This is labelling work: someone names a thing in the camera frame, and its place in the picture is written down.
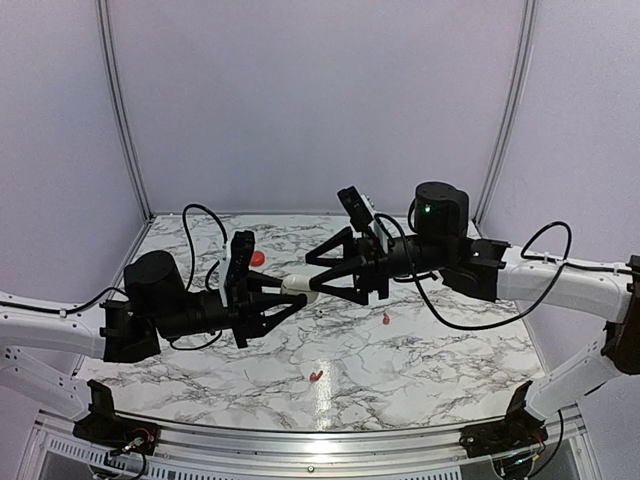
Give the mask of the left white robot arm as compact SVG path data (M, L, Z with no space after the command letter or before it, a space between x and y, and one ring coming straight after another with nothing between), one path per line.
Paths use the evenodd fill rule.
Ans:
M158 355L160 342L225 330L238 348L262 338L317 298L305 276L282 280L240 264L220 290L187 290L173 256L152 251L124 272L126 298L98 299L71 309L1 301L1 378L19 392L86 426L106 445L125 438L126 423L112 412L108 388L76 383L39 362L21 347L76 353L105 363L134 364Z

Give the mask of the white earbud charging case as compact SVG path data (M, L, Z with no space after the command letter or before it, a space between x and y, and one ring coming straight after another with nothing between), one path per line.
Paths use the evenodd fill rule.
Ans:
M289 274L282 280L280 292L287 295L304 294L308 304L314 303L319 296L310 286L311 277L304 274Z

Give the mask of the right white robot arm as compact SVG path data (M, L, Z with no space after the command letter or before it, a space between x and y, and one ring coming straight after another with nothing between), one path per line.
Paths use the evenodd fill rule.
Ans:
M372 292L387 298L389 282L407 277L414 284L437 272L453 291L487 302L525 301L532 309L552 305L601 317L605 328L544 378L519 387L495 438L515 448L562 407L597 390L607 381L639 372L639 259L625 263L576 263L561 256L532 253L528 246L468 236L469 197L443 182L415 189L408 231L390 236L387 215L375 212L355 187L338 198L350 224L308 252L310 265L323 272L311 290L360 305Z

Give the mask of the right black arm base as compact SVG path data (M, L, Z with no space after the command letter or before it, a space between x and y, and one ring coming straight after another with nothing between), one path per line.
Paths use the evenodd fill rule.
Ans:
M459 445L469 458L494 455L541 444L548 439L545 421L525 410L531 380L519 386L502 419L467 425L461 429Z

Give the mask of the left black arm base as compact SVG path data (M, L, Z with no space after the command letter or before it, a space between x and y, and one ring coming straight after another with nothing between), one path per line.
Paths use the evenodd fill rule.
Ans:
M115 411L114 400L109 387L89 380L89 413L74 422L73 436L94 444L123 451L137 439L131 450L135 453L152 455L156 449L160 428L157 424L123 417Z

